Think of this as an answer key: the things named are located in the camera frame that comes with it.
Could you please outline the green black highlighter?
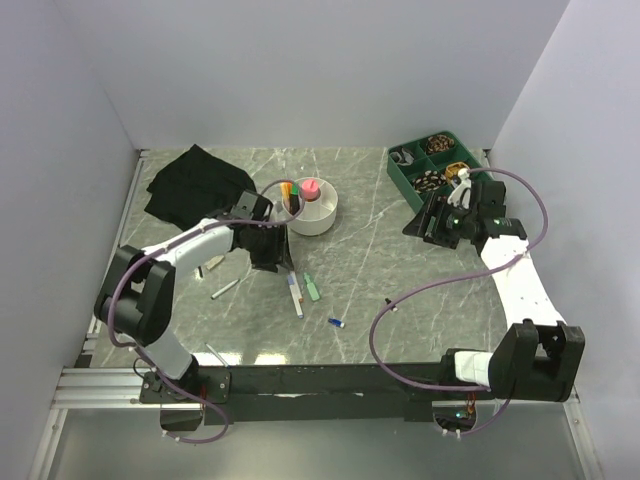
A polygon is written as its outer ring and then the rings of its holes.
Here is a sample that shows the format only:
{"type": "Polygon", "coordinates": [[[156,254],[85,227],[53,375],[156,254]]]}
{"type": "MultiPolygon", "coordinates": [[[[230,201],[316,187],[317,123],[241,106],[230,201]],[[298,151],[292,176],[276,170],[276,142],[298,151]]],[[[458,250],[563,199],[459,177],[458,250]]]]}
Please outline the green black highlighter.
{"type": "Polygon", "coordinates": [[[300,210],[299,190],[294,184],[290,184],[288,190],[289,212],[295,215],[300,210]]]}

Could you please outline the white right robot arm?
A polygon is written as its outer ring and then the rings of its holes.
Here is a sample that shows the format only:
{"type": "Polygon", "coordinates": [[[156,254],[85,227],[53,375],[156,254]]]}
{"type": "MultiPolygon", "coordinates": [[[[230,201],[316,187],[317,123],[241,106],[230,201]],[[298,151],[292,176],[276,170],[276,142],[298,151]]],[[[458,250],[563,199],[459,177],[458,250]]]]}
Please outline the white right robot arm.
{"type": "Polygon", "coordinates": [[[456,202],[432,192],[403,229],[407,236],[450,249],[469,241],[492,273],[505,314],[507,330],[494,351],[446,351],[438,385],[450,398],[476,384],[500,399],[564,402],[584,352],[584,333],[567,325],[553,306],[522,223],[506,215],[505,197],[501,181],[472,182],[456,202]]]}

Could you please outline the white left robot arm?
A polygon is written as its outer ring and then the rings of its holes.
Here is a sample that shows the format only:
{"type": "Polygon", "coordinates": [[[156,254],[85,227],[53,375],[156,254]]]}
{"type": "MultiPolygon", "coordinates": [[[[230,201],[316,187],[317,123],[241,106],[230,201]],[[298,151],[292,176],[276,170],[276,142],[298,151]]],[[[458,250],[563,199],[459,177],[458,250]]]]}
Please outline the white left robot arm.
{"type": "Polygon", "coordinates": [[[216,256],[237,249],[255,270],[293,269],[285,220],[272,219],[274,204],[246,190],[230,209],[155,246],[116,249],[94,306],[94,316],[119,348],[136,348],[165,376],[164,389],[176,401],[193,399],[200,388],[197,360],[170,328],[176,281],[216,256]]]}

